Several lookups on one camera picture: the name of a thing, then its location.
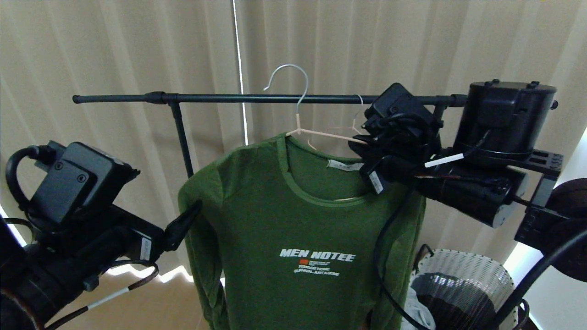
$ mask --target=clothing rack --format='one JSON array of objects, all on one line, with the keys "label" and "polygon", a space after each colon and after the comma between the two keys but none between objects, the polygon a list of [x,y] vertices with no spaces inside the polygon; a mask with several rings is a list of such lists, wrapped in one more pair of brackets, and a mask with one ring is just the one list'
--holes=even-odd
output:
[{"label": "clothing rack", "polygon": [[[156,105],[169,105],[176,123],[177,136],[180,141],[183,154],[185,171],[188,178],[194,175],[191,165],[190,151],[187,145],[183,119],[181,118],[180,103],[297,103],[302,95],[266,95],[266,94],[177,94],[166,92],[150,92],[135,95],[74,95],[75,104],[97,102],[147,102]],[[306,95],[302,103],[313,104],[338,104],[338,105],[369,105],[379,95]],[[463,107],[467,101],[467,95],[438,95],[415,96],[424,105],[433,105],[434,116],[442,118],[447,107]]]}]

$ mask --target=white wall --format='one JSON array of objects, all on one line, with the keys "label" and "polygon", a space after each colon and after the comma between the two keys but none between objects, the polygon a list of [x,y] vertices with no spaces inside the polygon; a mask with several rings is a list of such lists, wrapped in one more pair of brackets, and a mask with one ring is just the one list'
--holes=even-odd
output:
[{"label": "white wall", "polygon": [[[569,159],[558,184],[587,177],[587,130]],[[542,257],[531,247],[518,244],[505,263],[516,285]],[[553,267],[547,269],[528,291],[533,321],[543,330],[587,329],[587,283],[567,277]]]}]

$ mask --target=shirt sleeve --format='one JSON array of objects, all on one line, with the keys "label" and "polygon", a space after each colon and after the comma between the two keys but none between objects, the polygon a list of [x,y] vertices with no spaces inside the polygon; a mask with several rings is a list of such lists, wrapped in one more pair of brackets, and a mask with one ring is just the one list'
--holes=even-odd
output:
[{"label": "shirt sleeve", "polygon": [[[406,300],[413,255],[424,220],[426,199],[416,194],[407,206],[398,219],[401,221],[396,221],[388,229],[387,244],[383,244],[389,248],[389,257],[385,262],[385,286],[402,307]],[[402,325],[402,316],[393,308],[383,289],[373,308],[371,322],[373,330],[398,330]]]},{"label": "shirt sleeve", "polygon": [[190,268],[198,291],[204,318],[210,330],[229,329],[224,290],[220,283],[222,263],[218,238],[211,223],[220,216],[222,183],[213,164],[193,175],[178,194],[180,211],[185,211],[197,200],[203,207],[185,237]]}]

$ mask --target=shirt neckline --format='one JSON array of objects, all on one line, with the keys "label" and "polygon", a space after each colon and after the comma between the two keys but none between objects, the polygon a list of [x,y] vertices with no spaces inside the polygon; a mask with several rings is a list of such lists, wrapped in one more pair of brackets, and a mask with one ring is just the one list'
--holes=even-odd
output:
[{"label": "shirt neckline", "polygon": [[318,198],[313,195],[310,195],[308,192],[303,190],[294,180],[291,172],[289,171],[289,159],[288,159],[288,150],[287,150],[287,142],[294,144],[296,147],[302,149],[303,151],[310,153],[312,155],[318,156],[325,160],[333,159],[340,161],[342,163],[358,163],[361,159],[358,158],[346,158],[346,157],[337,157],[332,156],[321,151],[317,151],[307,147],[305,144],[300,143],[296,138],[293,136],[287,136],[286,133],[282,133],[277,138],[277,153],[278,153],[278,160],[279,166],[281,169],[281,174],[284,177],[284,180],[288,187],[292,190],[294,194],[296,194],[301,199],[312,203],[314,205],[319,206],[326,206],[326,207],[347,207],[347,206],[355,206],[364,203],[370,196],[369,193],[366,193],[362,196],[357,196],[349,200],[327,200],[323,198]]}]

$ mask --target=white cloth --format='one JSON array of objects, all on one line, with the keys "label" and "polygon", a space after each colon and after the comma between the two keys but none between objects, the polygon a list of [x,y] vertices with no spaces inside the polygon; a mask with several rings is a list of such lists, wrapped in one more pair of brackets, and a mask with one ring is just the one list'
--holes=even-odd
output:
[{"label": "white cloth", "polygon": [[[420,301],[418,301],[418,297],[416,296],[416,290],[412,289],[411,287],[408,287],[407,289],[407,297],[404,310],[408,315],[410,315],[413,319],[415,319],[418,323],[422,324],[426,328],[430,330],[436,329],[436,323],[434,323],[434,318],[432,317],[432,314],[426,306],[424,306]],[[416,328],[410,322],[403,318],[402,330],[416,330]]]}]

